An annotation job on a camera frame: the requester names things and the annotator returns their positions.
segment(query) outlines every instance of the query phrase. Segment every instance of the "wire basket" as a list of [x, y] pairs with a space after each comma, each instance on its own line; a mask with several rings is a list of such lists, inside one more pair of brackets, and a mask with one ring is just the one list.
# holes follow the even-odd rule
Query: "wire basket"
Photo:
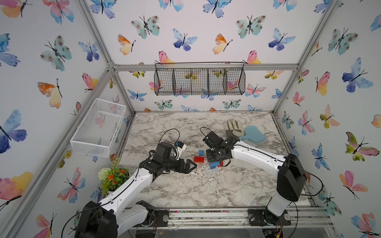
[[126, 106], [96, 98], [70, 140], [76, 153], [109, 157]]
[[221, 64], [220, 67], [199, 63], [155, 64], [156, 95], [242, 95], [245, 92], [244, 63]]

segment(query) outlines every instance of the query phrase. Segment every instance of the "wire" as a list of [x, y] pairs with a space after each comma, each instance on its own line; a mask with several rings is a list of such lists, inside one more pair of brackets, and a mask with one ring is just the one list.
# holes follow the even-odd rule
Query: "wire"
[[75, 217], [76, 215], [81, 214], [81, 213], [83, 213], [83, 212], [85, 212], [85, 211], [89, 211], [89, 210], [93, 210], [93, 209], [96, 209], [96, 208], [100, 208], [100, 207], [102, 207], [102, 206], [104, 206], [104, 205], [107, 205], [107, 204], [109, 204], [109, 203], [111, 203], [111, 202], [112, 202], [112, 201], [109, 201], [108, 203], [102, 204], [102, 205], [100, 205], [100, 206], [97, 206], [97, 207], [94, 207], [94, 208], [90, 208], [90, 209], [86, 209], [86, 210], [80, 211], [80, 212], [78, 212], [77, 214], [75, 214], [74, 216], [70, 217], [70, 219], [67, 220], [67, 222], [65, 223], [64, 227], [62, 228], [62, 231], [61, 231], [61, 238], [63, 238], [63, 236], [64, 236], [64, 229], [65, 229], [66, 225], [69, 223], [69, 221], [70, 221], [71, 219], [73, 219], [73, 217]]

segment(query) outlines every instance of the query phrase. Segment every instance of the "yellow butterfly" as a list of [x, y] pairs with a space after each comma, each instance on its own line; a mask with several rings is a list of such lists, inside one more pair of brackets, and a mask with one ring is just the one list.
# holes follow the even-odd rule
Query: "yellow butterfly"
[[118, 35], [118, 41], [119, 41], [120, 45], [123, 45], [120, 48], [120, 52], [122, 52], [124, 55], [128, 55], [130, 52], [132, 52], [132, 47], [134, 46], [135, 40], [131, 44], [131, 42], [129, 40], [127, 40], [124, 36], [119, 34]]
[[225, 38], [221, 35], [221, 33], [219, 33], [216, 37], [216, 47], [213, 48], [213, 51], [215, 54], [219, 54], [221, 52], [224, 52], [224, 50], [226, 49], [226, 47], [229, 45], [230, 42], [232, 42], [233, 40], [230, 40], [228, 43], [226, 43], [226, 40]]

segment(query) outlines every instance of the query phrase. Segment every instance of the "potted plant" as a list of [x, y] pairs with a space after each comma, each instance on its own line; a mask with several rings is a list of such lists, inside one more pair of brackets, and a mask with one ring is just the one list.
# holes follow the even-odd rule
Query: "potted plant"
[[116, 158], [111, 168], [103, 168], [98, 172], [98, 178], [102, 181], [100, 188], [103, 196], [114, 192], [130, 178], [128, 169], [119, 166], [119, 161], [119, 158]]

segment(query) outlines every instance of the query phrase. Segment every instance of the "red block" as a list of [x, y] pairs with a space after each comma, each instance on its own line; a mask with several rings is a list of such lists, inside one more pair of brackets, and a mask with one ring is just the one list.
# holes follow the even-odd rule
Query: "red block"
[[205, 161], [204, 157], [199, 157], [199, 156], [195, 156], [194, 157], [194, 162], [195, 163], [204, 163], [204, 161]]

